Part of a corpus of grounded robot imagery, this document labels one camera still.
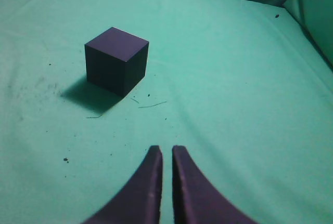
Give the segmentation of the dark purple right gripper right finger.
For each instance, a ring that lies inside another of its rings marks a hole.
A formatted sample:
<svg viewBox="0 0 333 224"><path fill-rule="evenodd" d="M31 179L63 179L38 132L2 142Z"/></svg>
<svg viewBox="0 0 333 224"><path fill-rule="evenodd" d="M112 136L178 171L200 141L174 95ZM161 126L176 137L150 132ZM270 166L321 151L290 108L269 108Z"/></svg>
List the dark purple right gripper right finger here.
<svg viewBox="0 0 333 224"><path fill-rule="evenodd" d="M172 148L175 223L255 223L211 184L185 146Z"/></svg>

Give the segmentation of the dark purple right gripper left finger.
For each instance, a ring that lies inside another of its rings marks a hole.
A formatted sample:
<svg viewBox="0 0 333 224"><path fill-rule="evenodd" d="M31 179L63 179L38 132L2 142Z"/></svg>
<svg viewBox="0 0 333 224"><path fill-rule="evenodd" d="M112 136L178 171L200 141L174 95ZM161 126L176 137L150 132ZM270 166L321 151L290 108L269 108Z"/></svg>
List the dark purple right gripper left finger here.
<svg viewBox="0 0 333 224"><path fill-rule="evenodd" d="M159 223L163 157L151 146L122 189L84 223Z"/></svg>

